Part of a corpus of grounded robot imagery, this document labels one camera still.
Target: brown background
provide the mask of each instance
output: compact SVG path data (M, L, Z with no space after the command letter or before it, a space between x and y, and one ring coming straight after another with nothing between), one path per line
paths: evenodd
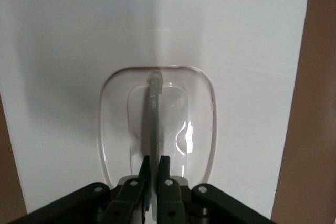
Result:
M308 0L299 67L272 219L334 224L336 0ZM0 224L25 214L0 105Z

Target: white surface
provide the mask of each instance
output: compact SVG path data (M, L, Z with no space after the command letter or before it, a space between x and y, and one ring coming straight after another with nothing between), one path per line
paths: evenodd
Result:
M0 91L28 211L104 180L111 74L179 65L215 90L209 182L269 217L305 12L306 0L0 0Z

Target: bolt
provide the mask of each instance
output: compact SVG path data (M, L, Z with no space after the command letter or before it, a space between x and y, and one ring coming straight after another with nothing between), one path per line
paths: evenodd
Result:
M95 193L99 193L100 191L103 191L103 188L101 186L98 186L94 189Z
M131 182L130 182L130 185L131 186L136 186L138 184L138 182L136 181L136 180L132 180Z
M198 188L198 190L199 190L202 194L204 194L204 193L206 193L206 192L208 191L208 189L207 189L205 186L200 186L200 187Z
M167 180L164 182L164 184L165 184L166 186L171 186L171 185L174 184L174 182L173 182L171 179L167 179Z

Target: glossy plastic surface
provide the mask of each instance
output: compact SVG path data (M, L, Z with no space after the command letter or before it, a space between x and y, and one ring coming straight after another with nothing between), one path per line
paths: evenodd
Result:
M108 77L174 65L214 89L208 181L270 216L305 13L306 0L0 0L0 92L28 211L105 180Z
M106 180L136 175L150 153L148 78L153 68L118 71L103 88L101 158ZM198 69L159 68L159 153L171 157L171 175L190 186L207 182L216 146L216 103L209 79Z

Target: curved edge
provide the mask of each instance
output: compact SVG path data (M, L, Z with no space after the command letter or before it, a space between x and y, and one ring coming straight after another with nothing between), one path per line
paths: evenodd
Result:
M307 7L308 7L308 0L304 0L304 11L305 11L305 18L303 19L302 22L302 27L301 27L301 43L300 43L300 48L302 46L302 40L303 40L303 31L306 25L306 19L307 19ZM297 68L299 66L299 60L300 60L300 56L298 57L298 61L297 61Z
M192 72L198 72L202 75L204 80L209 86L210 89L210 94L212 97L212 107L213 107L213 126L212 126L212 141L211 141L211 147L210 147L210 154L209 154L209 160L206 166L206 171L205 175L203 176L203 179L201 180L201 183L206 183L209 181L212 168L213 168L213 162L215 158L215 153L216 153L216 147L217 147L217 135L218 135L218 127L217 127L217 122L218 122L218 115L217 115L217 101L215 97L215 90L212 85L211 79L199 68L193 67L193 66L155 66L155 67L130 67L130 68L123 68L118 70L117 72L113 73L102 85L101 91L100 91L100 98L99 98L99 112L98 112L98 138L97 138L97 146L98 146L98 154L99 154L99 159L101 163L101 169L102 173L105 179L106 184L110 187L113 188L114 186L111 183L111 180L109 179L106 163L104 162L104 149L102 146L102 141L101 141L101 108L102 108L102 97L103 97L103 92L108 85L108 83L111 81L112 78L126 72L126 71L132 71L132 70L153 70L153 71L159 71L160 69L184 69L184 70L189 70Z

